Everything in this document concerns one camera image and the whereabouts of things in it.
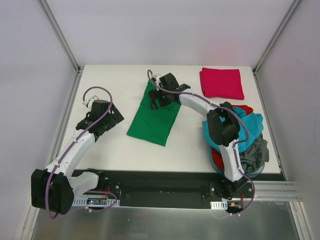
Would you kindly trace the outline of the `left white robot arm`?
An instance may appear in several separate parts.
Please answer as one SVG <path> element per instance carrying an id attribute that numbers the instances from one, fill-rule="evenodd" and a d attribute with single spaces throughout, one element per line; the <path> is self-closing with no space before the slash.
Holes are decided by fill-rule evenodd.
<path id="1" fill-rule="evenodd" d="M 96 99 L 85 118 L 65 147 L 45 169 L 31 175 L 31 204 L 33 207 L 65 215 L 75 198 L 92 191 L 102 194 L 107 188 L 107 176 L 102 170 L 86 169 L 81 175 L 72 174 L 86 152 L 104 133 L 122 122 L 124 117 L 112 102 Z"/>

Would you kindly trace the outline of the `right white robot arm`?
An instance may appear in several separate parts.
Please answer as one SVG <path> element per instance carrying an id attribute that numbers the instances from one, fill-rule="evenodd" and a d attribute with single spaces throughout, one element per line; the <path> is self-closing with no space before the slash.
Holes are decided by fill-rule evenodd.
<path id="1" fill-rule="evenodd" d="M 195 93 L 187 84 L 179 84 L 172 73 L 164 76 L 147 70 L 148 81 L 155 86 L 147 95 L 152 110 L 172 103 L 186 106 L 206 117 L 210 139 L 218 145 L 224 164 L 224 191 L 230 197 L 237 197 L 249 178 L 240 161 L 239 132 L 246 126 L 236 115 L 229 102 L 216 104 Z"/>

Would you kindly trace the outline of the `green t shirt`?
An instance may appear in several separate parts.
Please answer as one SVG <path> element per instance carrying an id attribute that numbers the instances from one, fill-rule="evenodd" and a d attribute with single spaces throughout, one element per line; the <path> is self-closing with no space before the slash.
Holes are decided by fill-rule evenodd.
<path id="1" fill-rule="evenodd" d="M 155 86 L 148 82 L 138 110 L 126 134 L 164 147 L 181 106 L 177 103 L 171 103 L 158 110 L 153 110 L 148 92 L 154 89 Z"/>

